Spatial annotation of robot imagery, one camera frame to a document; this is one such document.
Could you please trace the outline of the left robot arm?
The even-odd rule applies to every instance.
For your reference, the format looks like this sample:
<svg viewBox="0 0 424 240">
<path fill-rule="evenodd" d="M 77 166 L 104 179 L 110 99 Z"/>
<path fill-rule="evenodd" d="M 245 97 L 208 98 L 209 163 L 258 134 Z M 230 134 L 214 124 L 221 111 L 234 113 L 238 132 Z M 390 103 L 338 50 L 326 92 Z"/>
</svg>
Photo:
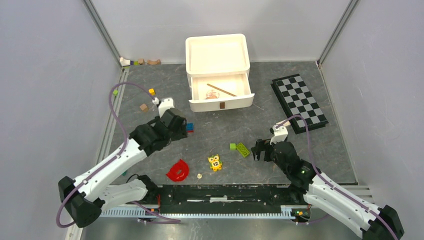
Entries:
<svg viewBox="0 0 424 240">
<path fill-rule="evenodd" d="M 60 228 L 92 224 L 102 212 L 132 201 L 153 203 L 157 190 L 135 179 L 121 185 L 111 185 L 123 172 L 154 152 L 161 151 L 172 141 L 187 138 L 187 119 L 172 107 L 161 116 L 138 125 L 121 146 L 92 169 L 71 178 L 64 176 L 58 182 L 61 205 L 56 215 Z"/>
</svg>

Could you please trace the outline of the white three-drawer organizer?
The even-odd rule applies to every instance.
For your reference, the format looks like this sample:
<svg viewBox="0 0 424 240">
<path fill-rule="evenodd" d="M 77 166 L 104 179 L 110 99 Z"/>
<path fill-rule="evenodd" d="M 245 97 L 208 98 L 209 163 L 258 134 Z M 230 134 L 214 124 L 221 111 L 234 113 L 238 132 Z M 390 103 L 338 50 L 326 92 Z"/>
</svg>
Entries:
<svg viewBox="0 0 424 240">
<path fill-rule="evenodd" d="M 185 41 L 186 74 L 193 112 L 212 112 L 250 107 L 255 94 L 249 83 L 250 59 L 242 33 L 192 36 Z M 211 84 L 237 96 L 218 91 Z M 219 93 L 206 99 L 208 92 Z"/>
</svg>

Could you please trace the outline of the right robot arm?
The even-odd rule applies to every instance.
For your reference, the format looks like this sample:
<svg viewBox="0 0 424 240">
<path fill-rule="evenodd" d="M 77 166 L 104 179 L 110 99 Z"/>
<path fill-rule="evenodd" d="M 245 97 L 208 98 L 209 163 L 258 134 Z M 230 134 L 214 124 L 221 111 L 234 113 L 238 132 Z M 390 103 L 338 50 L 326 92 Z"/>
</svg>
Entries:
<svg viewBox="0 0 424 240">
<path fill-rule="evenodd" d="M 289 199 L 306 202 L 343 223 L 362 240 L 399 240 L 405 230 L 397 211 L 379 207 L 331 180 L 312 163 L 300 158 L 288 141 L 258 139 L 251 148 L 254 160 L 273 162 L 290 181 Z"/>
</svg>

